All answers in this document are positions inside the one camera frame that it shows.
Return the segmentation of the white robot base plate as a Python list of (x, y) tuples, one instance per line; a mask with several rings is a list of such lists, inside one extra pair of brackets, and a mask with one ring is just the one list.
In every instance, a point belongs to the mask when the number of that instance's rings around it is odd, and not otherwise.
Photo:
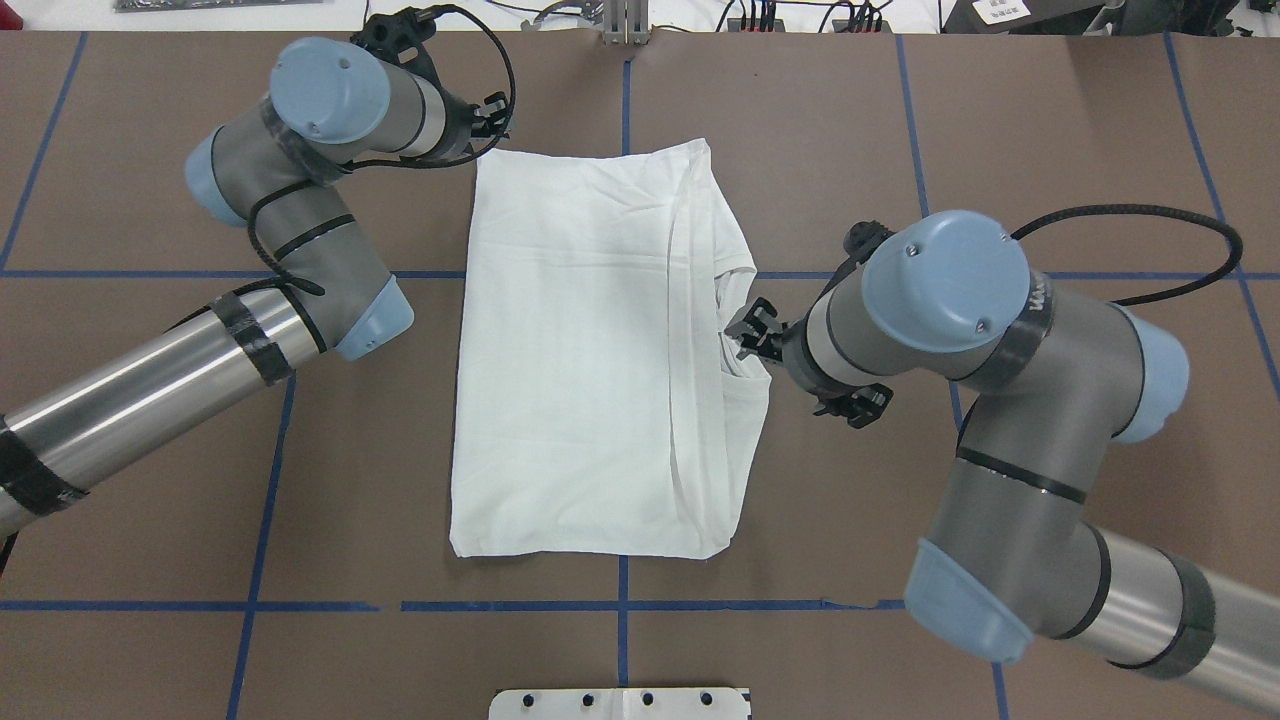
[(509, 689), (489, 719), (753, 719), (750, 692), (732, 687)]

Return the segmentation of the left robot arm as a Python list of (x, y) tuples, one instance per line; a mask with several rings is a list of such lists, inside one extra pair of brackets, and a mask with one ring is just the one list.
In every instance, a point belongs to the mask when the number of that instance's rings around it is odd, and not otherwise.
[(509, 54), (498, 55), (506, 88), (467, 102), (406, 31), (288, 44), (262, 99), (184, 168), (193, 199), (244, 232), (262, 277), (3, 416), (3, 538), (315, 357), (355, 360), (407, 331), (413, 310), (337, 186), (364, 169), (445, 169), (493, 150), (517, 87)]

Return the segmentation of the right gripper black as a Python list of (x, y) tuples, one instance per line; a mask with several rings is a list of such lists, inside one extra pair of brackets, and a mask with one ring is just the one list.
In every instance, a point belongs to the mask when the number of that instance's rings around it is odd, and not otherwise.
[(814, 416), (842, 418), (854, 429), (878, 421), (892, 402), (893, 391), (881, 383), (854, 386), (835, 379), (818, 366), (805, 331), (805, 322), (781, 322), (776, 306), (756, 297), (733, 314), (724, 336), (737, 342), (737, 360), (756, 357), (765, 365), (781, 365), (815, 398)]

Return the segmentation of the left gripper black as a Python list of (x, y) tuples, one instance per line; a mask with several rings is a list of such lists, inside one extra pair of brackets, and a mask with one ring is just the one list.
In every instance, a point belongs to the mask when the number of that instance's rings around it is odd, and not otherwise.
[(476, 152), (475, 141), (502, 141), (509, 137), (508, 95), (494, 92), (483, 104), (466, 102), (443, 92), (445, 127), (440, 137), (440, 160), (461, 161)]

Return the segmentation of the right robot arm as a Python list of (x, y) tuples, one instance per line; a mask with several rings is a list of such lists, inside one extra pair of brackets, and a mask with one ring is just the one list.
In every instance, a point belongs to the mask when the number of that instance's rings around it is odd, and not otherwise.
[[(1103, 301), (1059, 290), (1021, 240), (1079, 217), (1162, 217), (1221, 234), (1226, 260), (1171, 290)], [(799, 319), (764, 299), (726, 327), (739, 356), (782, 366), (815, 415), (878, 420), (887, 380), (931, 372), (975, 393), (948, 484), (904, 592), (914, 620), (992, 664), (1037, 637), (1115, 667), (1277, 715), (1277, 598), (1089, 524), (1105, 455), (1160, 433), (1187, 396), (1176, 337), (1134, 314), (1222, 279), (1242, 260), (1230, 225), (1151, 204), (1052, 211), (1015, 231), (947, 210), (891, 231), (856, 223), (846, 260)]]

